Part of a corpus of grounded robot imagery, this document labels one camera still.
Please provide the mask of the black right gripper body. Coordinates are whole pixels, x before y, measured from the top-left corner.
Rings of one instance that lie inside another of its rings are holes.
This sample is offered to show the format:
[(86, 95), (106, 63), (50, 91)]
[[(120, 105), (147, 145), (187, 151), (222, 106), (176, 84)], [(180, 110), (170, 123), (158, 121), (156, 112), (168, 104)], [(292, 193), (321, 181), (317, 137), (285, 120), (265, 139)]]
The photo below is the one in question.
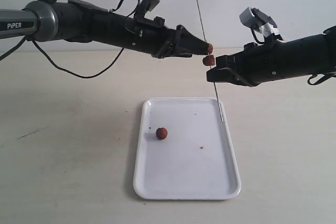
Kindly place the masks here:
[(244, 46), (244, 50), (237, 52), (236, 72), (248, 81), (246, 87), (256, 87), (261, 83), (278, 80), (278, 70), (275, 67), (275, 49), (278, 42), (257, 45), (254, 42)]

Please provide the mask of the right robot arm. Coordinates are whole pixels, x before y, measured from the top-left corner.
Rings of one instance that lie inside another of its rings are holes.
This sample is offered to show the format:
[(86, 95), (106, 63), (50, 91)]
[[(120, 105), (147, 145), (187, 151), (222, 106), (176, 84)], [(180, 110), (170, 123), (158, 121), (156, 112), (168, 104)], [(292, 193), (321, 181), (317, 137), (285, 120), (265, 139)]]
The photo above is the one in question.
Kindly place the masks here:
[(316, 85), (335, 77), (335, 27), (322, 34), (288, 42), (255, 42), (243, 51), (215, 58), (216, 65), (207, 71), (208, 82), (256, 87), (261, 83), (317, 75)]

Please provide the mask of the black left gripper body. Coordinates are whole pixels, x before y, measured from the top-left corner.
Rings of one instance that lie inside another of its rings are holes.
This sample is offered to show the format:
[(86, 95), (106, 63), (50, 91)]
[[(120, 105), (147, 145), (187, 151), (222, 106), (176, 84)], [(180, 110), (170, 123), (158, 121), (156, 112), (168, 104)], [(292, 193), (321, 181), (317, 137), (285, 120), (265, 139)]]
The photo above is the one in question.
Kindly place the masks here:
[(133, 17), (131, 49), (151, 55), (154, 58), (180, 56), (178, 44), (181, 40), (183, 25), (175, 29), (165, 25), (165, 19), (156, 16), (154, 19)]

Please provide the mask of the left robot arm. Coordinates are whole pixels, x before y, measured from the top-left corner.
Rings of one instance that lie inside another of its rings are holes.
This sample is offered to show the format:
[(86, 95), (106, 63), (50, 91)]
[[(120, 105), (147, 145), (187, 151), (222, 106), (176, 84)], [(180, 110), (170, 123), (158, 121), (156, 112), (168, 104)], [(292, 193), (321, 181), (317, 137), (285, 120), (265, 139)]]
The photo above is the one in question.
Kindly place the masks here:
[(38, 42), (92, 41), (149, 54), (154, 58), (206, 55), (212, 46), (184, 26), (166, 27), (165, 20), (145, 17), (161, 0), (138, 0), (132, 14), (119, 15), (81, 0), (36, 0), (22, 10), (1, 10), (1, 38), (27, 36)]

